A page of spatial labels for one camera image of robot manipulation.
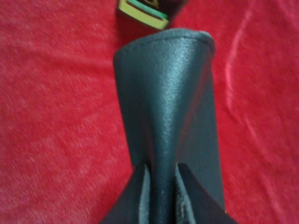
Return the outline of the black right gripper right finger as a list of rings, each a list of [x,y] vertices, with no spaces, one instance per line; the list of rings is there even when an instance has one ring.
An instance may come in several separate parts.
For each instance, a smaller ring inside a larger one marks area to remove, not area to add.
[[[175,170],[175,220],[177,224],[235,224],[208,194],[184,163]]]

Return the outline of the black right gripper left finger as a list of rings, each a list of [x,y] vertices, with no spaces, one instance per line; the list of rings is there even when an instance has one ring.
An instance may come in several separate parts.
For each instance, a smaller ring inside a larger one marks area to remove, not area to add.
[[[102,224],[148,224],[150,215],[150,173],[146,164],[135,167],[124,191]]]

